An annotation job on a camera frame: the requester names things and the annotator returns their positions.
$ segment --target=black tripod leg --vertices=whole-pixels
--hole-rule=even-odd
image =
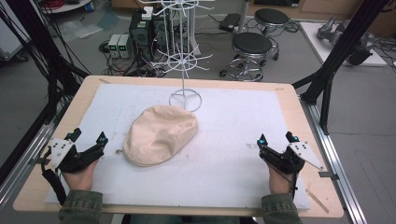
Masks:
[[[322,98],[322,107],[320,111],[320,127],[326,135],[329,135],[329,130],[327,129],[327,120],[329,118],[329,109],[330,109],[330,98],[332,96],[332,81],[329,81],[324,88],[323,98]]]
[[[315,72],[311,76],[308,76],[308,77],[305,77],[305,78],[303,78],[301,80],[298,80],[298,81],[294,82],[291,85],[294,87],[294,89],[298,89],[298,88],[300,88],[300,87],[312,82],[313,80],[315,80],[317,78],[317,74],[318,74],[318,72]]]

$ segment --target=black metal frame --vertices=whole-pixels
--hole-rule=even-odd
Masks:
[[[50,121],[56,116],[57,104],[61,97],[63,95],[75,95],[78,91],[80,84],[77,82],[76,77],[73,74],[79,77],[87,77],[89,75],[68,62],[62,56],[61,52],[53,42],[47,27],[37,15],[30,0],[6,0],[6,2],[20,21],[26,33],[30,36],[37,51],[45,60],[45,64],[42,64],[37,59],[32,47],[20,36],[12,21],[9,20],[9,17],[0,10],[0,19],[4,21],[10,31],[18,38],[18,40],[20,40],[23,47],[28,51],[32,59],[35,60],[39,71],[48,81],[49,102],[24,135],[22,140],[9,155],[5,163],[1,166],[0,186],[3,185],[15,164],[17,164],[26,148],[28,148],[34,139],[38,130],[43,124],[50,123]]]
[[[308,90],[301,95],[301,100],[307,101],[310,105],[315,105],[318,97],[323,92],[319,123],[323,132],[326,134],[329,134],[327,125],[332,94],[332,80],[338,68],[340,68],[344,60],[351,54],[361,37],[388,1],[389,0],[364,0],[339,41],[335,44],[329,57],[319,70],[311,76],[305,77],[292,84],[294,89],[298,89],[312,82]]]

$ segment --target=wooden table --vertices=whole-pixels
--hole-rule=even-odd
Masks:
[[[180,79],[171,78],[144,78],[144,77],[103,77],[90,76],[85,78],[73,102],[64,114],[54,137],[64,138],[71,130],[80,124],[87,108],[101,84],[130,84],[141,86],[180,86]],[[273,91],[283,113],[287,128],[292,133],[297,133],[300,139],[310,143],[322,164],[323,159],[318,150],[314,135],[310,129],[304,111],[300,105],[297,93],[289,84],[257,83],[257,82],[231,82],[214,80],[186,80],[188,88],[216,88],[239,89],[255,91]],[[322,178],[318,170],[311,165],[306,165],[302,170],[304,184],[310,210],[301,210],[301,217],[341,217],[344,214],[338,195],[330,178]],[[54,203],[45,203],[45,198],[50,190],[50,184],[42,177],[39,165],[25,182],[19,193],[14,208],[18,211],[48,211],[56,212],[61,206]],[[163,207],[163,206],[131,206],[105,204],[105,213],[139,213],[139,214],[174,214],[174,215],[223,215],[223,216],[255,216],[262,215],[261,210],[251,208],[203,208],[203,207]]]

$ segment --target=black stool seat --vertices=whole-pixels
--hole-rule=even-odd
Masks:
[[[289,17],[278,10],[262,8],[254,13],[254,19],[258,23],[283,25],[289,21]]]
[[[246,54],[264,54],[271,49],[268,37],[256,33],[242,33],[233,38],[233,46]]]

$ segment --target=aluminum rail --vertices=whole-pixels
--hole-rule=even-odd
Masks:
[[[366,224],[366,218],[364,217],[363,212],[361,211],[361,206],[359,205],[358,199],[353,192],[353,189],[347,179],[347,174],[341,164],[341,161],[338,157],[337,151],[335,150],[334,144],[332,143],[332,139],[329,135],[326,135],[323,132],[323,129],[320,127],[320,112],[316,105],[309,105],[307,102],[301,102],[302,106],[309,112],[312,123],[315,126],[316,132],[318,134],[318,140],[321,143],[323,153],[326,156],[327,163],[330,165],[330,171],[332,174],[337,175],[338,178],[334,179],[336,187],[339,190],[340,196],[344,200],[345,207],[349,213],[349,217],[352,222],[355,224]]]
[[[32,171],[35,166],[35,160],[38,158],[42,149],[47,145],[54,131],[54,121],[50,122],[48,125],[42,125],[34,140],[7,176],[7,179],[0,187],[0,213],[15,189],[24,183],[22,180]]]

